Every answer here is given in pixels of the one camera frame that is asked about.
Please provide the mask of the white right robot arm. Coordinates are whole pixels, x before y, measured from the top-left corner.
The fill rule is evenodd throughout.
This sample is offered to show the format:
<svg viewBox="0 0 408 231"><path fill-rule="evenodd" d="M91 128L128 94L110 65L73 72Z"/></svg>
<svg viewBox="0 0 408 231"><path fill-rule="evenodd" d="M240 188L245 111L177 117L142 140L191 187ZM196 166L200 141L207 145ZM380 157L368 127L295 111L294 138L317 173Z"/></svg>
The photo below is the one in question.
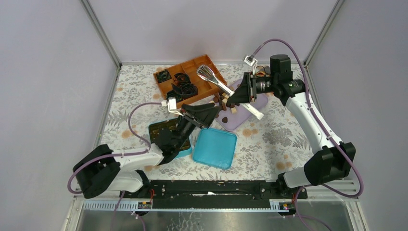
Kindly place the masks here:
<svg viewBox="0 0 408 231"><path fill-rule="evenodd" d="M311 146L313 156L301 168L280 174L276 192L282 198L290 197L295 188L318 186L347 177L356 149L344 143L316 110L306 83L294 79L288 55L270 57L270 74L257 76L245 72L228 103L241 104L257 100L257 95L272 92L296 118Z"/></svg>

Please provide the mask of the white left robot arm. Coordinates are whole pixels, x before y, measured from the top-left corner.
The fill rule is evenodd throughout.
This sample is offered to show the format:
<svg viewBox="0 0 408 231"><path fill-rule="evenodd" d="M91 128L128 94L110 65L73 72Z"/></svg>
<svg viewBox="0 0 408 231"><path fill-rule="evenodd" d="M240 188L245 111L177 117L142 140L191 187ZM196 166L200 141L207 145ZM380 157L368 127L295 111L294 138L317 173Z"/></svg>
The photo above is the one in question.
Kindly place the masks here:
<svg viewBox="0 0 408 231"><path fill-rule="evenodd" d="M145 149L115 151L101 144L73 167L67 188L86 199L105 191L133 193L143 198L149 193L149 180L141 170L144 166L160 166L173 161L196 128L208 128L220 111L214 103L183 104L180 109L166 103L169 112L178 115L174 129L159 130L153 143Z"/></svg>

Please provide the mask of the metal serving tongs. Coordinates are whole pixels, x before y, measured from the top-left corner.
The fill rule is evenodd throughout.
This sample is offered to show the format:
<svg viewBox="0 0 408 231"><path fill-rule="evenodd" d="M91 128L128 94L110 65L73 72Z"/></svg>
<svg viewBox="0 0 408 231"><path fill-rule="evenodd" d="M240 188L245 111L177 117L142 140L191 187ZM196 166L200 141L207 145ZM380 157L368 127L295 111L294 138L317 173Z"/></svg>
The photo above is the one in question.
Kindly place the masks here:
<svg viewBox="0 0 408 231"><path fill-rule="evenodd" d="M214 71L207 65L201 65L197 69L197 75L204 81L211 82L217 85L221 90L223 90L228 96L232 96L235 92L226 86L221 80L219 80ZM240 103L246 110L253 114L258 120L264 117L264 114L258 111L255 107L249 103Z"/></svg>

